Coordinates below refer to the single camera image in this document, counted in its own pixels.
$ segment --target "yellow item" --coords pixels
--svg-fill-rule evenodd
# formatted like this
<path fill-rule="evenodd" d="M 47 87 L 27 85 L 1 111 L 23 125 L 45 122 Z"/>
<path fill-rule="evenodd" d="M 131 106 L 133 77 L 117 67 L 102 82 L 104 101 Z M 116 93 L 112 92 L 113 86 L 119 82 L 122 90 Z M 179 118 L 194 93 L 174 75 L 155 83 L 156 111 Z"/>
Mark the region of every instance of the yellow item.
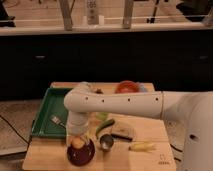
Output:
<path fill-rule="evenodd" d="M 129 146 L 129 150 L 149 152 L 155 150 L 155 144 L 149 141 L 134 143 Z"/>
<path fill-rule="evenodd" d="M 85 145 L 84 140 L 81 137 L 75 137 L 72 140 L 72 146 L 76 149 L 81 149 Z"/>

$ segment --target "floor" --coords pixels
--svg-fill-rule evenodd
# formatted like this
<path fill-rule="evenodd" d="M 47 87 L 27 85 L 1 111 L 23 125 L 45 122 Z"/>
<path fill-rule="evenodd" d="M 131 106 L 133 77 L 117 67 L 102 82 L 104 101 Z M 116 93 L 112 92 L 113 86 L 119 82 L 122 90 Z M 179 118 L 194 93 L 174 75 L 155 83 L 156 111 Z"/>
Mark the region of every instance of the floor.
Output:
<path fill-rule="evenodd" d="M 124 0 L 98 0 L 99 15 L 104 16 L 105 24 L 121 24 Z M 147 23 L 154 11 L 155 0 L 134 2 L 133 23 Z M 161 0 L 156 13 L 156 23 L 186 22 L 182 13 L 176 9 L 180 0 Z M 17 27 L 63 26 L 59 2 L 57 0 L 6 0 L 4 6 L 9 15 L 15 16 Z M 72 19 L 74 25 L 81 25 L 85 16 L 85 0 L 75 2 Z"/>
<path fill-rule="evenodd" d="M 0 115 L 3 116 L 26 140 L 29 140 L 32 121 L 38 111 L 41 100 L 1 101 Z M 27 144 L 19 138 L 8 124 L 0 118 L 0 154 L 13 151 L 25 151 Z M 0 155 L 1 171 L 21 171 L 25 154 Z"/>

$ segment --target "red bowl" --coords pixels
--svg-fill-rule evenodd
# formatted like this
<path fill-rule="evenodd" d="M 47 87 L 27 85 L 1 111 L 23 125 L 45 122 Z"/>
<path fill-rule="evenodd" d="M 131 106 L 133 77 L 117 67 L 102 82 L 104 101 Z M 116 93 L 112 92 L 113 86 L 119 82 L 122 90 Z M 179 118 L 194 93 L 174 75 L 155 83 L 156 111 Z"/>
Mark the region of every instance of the red bowl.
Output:
<path fill-rule="evenodd" d="M 115 93 L 134 93 L 139 92 L 140 87 L 133 81 L 122 81 L 116 87 Z"/>

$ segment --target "cucumber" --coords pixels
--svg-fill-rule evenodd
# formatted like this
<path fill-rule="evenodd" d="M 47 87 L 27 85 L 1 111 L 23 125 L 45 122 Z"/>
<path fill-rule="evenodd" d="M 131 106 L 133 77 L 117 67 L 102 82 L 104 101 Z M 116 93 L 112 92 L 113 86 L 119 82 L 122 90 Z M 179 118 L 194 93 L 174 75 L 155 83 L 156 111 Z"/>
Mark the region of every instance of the cucumber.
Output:
<path fill-rule="evenodd" d="M 97 129 L 96 129 L 96 132 L 95 132 L 96 138 L 98 139 L 98 134 L 99 134 L 99 132 L 100 132 L 102 129 L 104 129 L 104 128 L 108 127 L 108 126 L 111 126 L 111 125 L 113 125 L 114 123 L 115 123 L 115 120 L 114 120 L 114 119 L 109 119 L 109 120 L 103 122 L 101 125 L 99 125 L 99 126 L 97 127 Z"/>

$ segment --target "green vegetable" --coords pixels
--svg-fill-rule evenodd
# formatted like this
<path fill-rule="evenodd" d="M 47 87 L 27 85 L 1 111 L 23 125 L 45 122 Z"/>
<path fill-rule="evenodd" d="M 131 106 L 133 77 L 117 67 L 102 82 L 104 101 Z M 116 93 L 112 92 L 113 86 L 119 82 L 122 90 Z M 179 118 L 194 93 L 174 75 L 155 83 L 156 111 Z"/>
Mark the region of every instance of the green vegetable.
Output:
<path fill-rule="evenodd" d="M 109 120 L 103 122 L 101 125 L 99 125 L 98 128 L 96 129 L 96 133 L 95 133 L 96 138 L 98 139 L 98 134 L 99 134 L 99 132 L 100 132 L 102 129 L 104 129 L 104 128 L 108 127 L 108 126 L 111 126 L 111 125 L 113 125 L 114 123 L 115 123 L 115 120 L 114 120 L 114 119 L 109 119 Z"/>
<path fill-rule="evenodd" d="M 99 120 L 105 122 L 107 120 L 107 117 L 108 117 L 108 113 L 107 112 L 99 112 L 97 115 L 96 115 L 96 118 L 98 118 Z"/>

